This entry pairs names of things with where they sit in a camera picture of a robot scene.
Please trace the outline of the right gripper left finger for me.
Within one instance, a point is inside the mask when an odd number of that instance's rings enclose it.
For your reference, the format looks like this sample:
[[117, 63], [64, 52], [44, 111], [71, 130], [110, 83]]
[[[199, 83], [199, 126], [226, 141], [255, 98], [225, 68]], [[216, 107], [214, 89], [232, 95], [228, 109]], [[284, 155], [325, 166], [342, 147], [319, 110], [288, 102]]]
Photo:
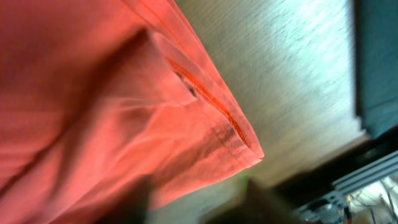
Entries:
[[133, 185], [132, 190], [124, 194], [110, 211], [95, 221], [95, 224], [145, 224], [150, 208], [151, 190], [150, 176], [144, 175]]

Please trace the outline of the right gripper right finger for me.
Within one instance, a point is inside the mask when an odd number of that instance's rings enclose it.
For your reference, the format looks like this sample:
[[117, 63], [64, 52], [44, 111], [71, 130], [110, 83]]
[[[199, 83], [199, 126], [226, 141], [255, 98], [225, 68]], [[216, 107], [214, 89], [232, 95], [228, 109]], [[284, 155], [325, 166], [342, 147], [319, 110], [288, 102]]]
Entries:
[[303, 224], [271, 189], [249, 179], [244, 194], [200, 218], [203, 224]]

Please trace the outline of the red t-shirt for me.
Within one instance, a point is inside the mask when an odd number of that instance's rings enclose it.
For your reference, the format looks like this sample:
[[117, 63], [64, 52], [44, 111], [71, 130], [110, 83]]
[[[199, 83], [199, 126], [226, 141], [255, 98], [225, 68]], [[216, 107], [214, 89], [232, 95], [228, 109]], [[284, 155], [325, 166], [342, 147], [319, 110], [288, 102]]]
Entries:
[[263, 150], [174, 1], [1, 2], [1, 222], [161, 207]]

